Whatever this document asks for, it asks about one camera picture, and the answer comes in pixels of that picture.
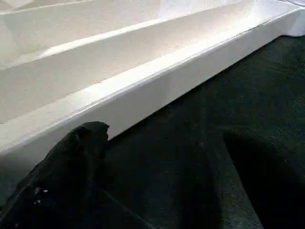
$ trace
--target dark green carpet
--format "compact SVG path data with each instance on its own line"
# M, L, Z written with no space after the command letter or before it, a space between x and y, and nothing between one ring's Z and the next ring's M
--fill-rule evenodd
M281 37L113 139L86 228L301 228L305 37Z

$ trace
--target white fiberglass surface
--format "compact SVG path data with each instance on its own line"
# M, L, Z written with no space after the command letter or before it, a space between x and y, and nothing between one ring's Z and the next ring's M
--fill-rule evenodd
M245 0L69 0L68 3L67 0L28 1L31 2L29 6L47 3L54 5L0 14L0 31L7 34L1 38L0 65L23 54L125 26L240 1Z
M3 68L0 71L0 123L200 42L219 30L227 30L247 14L248 2L126 27L85 39L85 45L52 47L33 59Z

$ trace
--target floor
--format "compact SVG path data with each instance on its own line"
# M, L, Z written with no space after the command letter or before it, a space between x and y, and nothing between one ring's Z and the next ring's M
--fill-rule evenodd
M280 37L114 138L84 227L296 228L304 135L305 37Z

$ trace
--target black fabric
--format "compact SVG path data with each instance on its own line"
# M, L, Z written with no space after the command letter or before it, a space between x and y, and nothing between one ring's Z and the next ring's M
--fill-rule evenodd
M299 228L304 53L278 38L113 139L87 228Z

